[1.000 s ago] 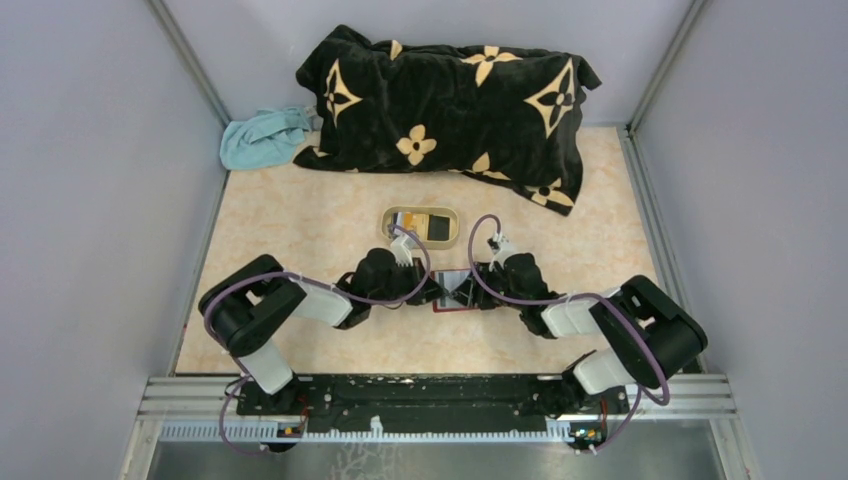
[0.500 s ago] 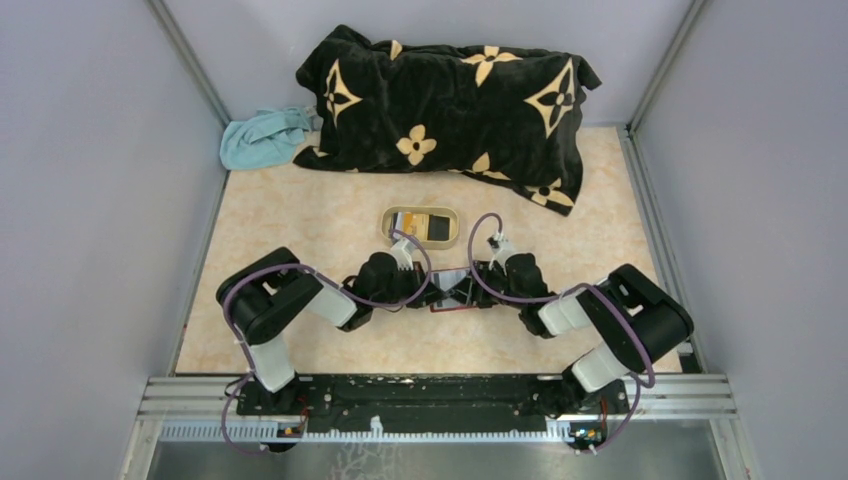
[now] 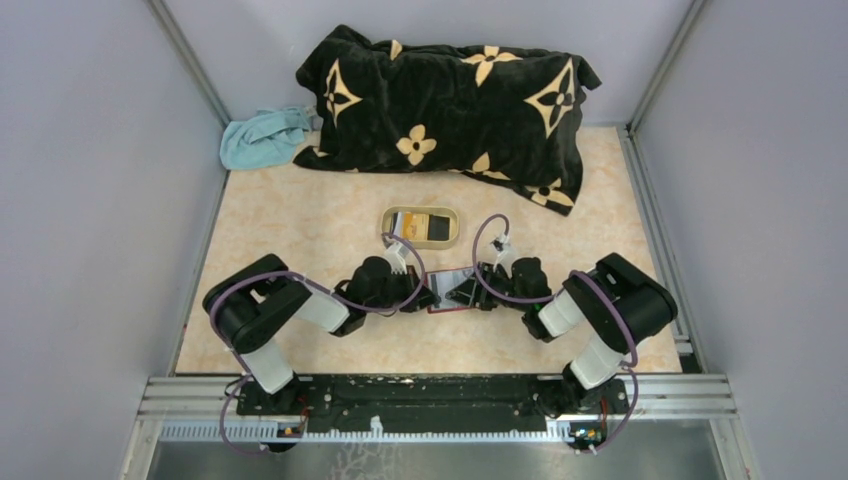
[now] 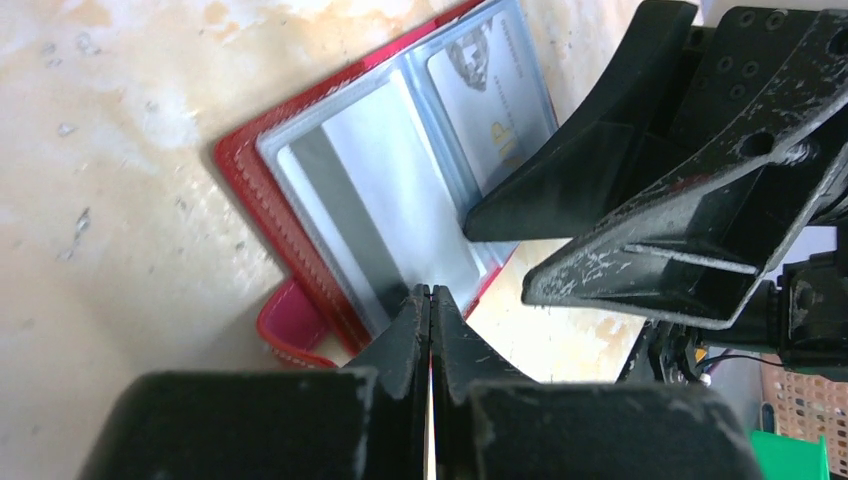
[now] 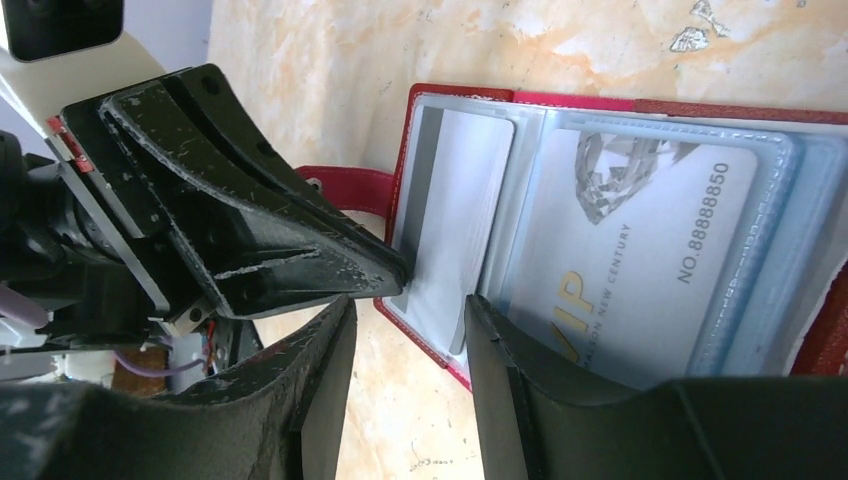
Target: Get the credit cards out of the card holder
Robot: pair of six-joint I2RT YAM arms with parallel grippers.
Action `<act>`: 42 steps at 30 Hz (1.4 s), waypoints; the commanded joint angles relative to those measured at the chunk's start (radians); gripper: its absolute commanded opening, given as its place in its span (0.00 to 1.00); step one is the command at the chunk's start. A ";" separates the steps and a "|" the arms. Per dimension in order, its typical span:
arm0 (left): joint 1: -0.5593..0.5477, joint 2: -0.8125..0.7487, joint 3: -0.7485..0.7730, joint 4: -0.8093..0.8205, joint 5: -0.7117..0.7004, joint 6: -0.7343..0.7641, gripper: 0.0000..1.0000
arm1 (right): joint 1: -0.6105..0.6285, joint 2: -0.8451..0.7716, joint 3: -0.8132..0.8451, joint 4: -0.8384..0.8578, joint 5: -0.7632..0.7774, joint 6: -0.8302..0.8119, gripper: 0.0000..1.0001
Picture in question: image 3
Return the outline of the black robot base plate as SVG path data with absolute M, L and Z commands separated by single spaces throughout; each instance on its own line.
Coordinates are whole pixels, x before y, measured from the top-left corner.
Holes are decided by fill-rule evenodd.
M 249 381 L 236 399 L 240 415 L 291 415 L 308 433 L 359 433 L 374 425 L 391 434 L 536 433 L 562 415 L 601 424 L 630 408 L 620 379 L 574 399 L 559 374 L 312 374 L 274 395 Z

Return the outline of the red leather card holder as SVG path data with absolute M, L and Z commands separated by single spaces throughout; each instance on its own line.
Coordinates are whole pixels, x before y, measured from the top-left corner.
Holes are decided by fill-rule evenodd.
M 472 267 L 428 272 L 426 284 L 436 297 L 427 308 L 428 314 L 475 308 L 476 279 Z

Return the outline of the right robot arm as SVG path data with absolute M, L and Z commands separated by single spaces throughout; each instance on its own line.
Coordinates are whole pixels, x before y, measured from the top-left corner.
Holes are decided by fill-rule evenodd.
M 590 411 L 622 366 L 638 363 L 637 346 L 678 316 L 670 292 L 618 253 L 598 260 L 588 272 L 573 271 L 555 293 L 537 257 L 510 268 L 480 263 L 468 278 L 445 293 L 463 306 L 497 306 L 522 313 L 529 334 L 550 343 L 586 324 L 588 344 L 563 370 L 563 398 L 576 412 Z

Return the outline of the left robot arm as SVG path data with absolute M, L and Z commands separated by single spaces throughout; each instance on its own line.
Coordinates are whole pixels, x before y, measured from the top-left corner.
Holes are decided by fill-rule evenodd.
M 263 404 L 285 414 L 297 406 L 300 388 L 274 337 L 291 319 L 342 337 L 363 326 L 369 313 L 414 313 L 436 303 L 412 265 L 396 270 L 389 260 L 370 256 L 350 279 L 327 290 L 267 254 L 209 290 L 202 307 L 213 331 L 261 387 Z

